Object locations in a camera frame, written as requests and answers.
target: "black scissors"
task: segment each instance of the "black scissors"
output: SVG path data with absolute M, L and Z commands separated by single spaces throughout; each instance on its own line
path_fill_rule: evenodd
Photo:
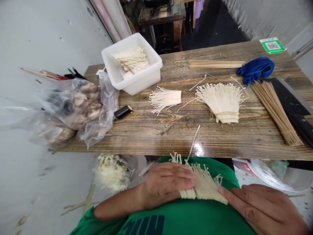
M 69 79 L 81 78 L 81 79 L 87 80 L 83 75 L 78 73 L 78 71 L 74 67 L 72 67 L 72 68 L 73 68 L 75 73 L 72 70 L 70 70 L 69 68 L 67 68 L 69 70 L 69 72 L 72 74 Z

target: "blue towel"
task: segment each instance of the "blue towel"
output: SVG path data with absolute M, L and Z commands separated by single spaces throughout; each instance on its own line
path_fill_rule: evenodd
M 275 64 L 267 57 L 260 57 L 254 59 L 237 70 L 238 76 L 244 76 L 244 84 L 247 87 L 254 81 L 259 80 L 260 77 L 269 77 L 273 70 Z

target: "black tape roll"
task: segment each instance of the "black tape roll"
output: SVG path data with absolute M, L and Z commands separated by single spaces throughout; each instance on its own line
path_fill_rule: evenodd
M 121 109 L 117 110 L 116 112 L 114 112 L 114 116 L 117 119 L 122 119 L 127 114 L 131 113 L 131 111 L 133 111 L 133 109 L 129 105 L 125 105 L 123 108 L 121 108 Z

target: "enoki mushroom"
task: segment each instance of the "enoki mushroom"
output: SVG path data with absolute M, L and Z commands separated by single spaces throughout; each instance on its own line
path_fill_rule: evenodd
M 172 159 L 170 161 L 174 163 L 182 163 L 182 157 L 180 154 L 174 152 L 174 155 L 170 153 Z M 226 198 L 218 192 L 218 186 L 222 185 L 221 175 L 216 176 L 214 179 L 210 175 L 207 167 L 204 166 L 204 170 L 201 169 L 200 164 L 189 165 L 187 159 L 185 160 L 185 166 L 192 170 L 196 174 L 196 185 L 193 189 L 181 190 L 179 191 L 181 198 L 188 199 L 205 199 L 205 200 L 215 200 L 219 201 L 225 205 L 228 204 Z
M 233 84 L 206 84 L 197 87 L 196 100 L 206 103 L 216 117 L 216 122 L 238 123 L 240 104 L 247 98 Z
M 182 91 L 167 90 L 161 87 L 157 87 L 156 91 L 153 91 L 149 96 L 149 102 L 154 106 L 152 113 L 159 113 L 167 106 L 167 109 L 174 105 L 180 104 Z
M 123 67 L 124 71 L 131 72 L 131 74 L 149 67 L 147 55 L 139 46 L 124 52 L 112 54 L 112 56 Z

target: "green t-shirt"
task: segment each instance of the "green t-shirt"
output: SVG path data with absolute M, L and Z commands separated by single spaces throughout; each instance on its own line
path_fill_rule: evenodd
M 160 162 L 168 162 L 162 157 Z M 193 157 L 189 164 L 209 168 L 212 177 L 221 174 L 222 186 L 239 188 L 235 172 L 211 158 Z M 70 235 L 173 235 L 173 234 L 255 234 L 244 218 L 231 206 L 214 200 L 177 199 L 159 208 L 137 212 L 122 220 L 103 222 L 94 217 L 92 207 Z

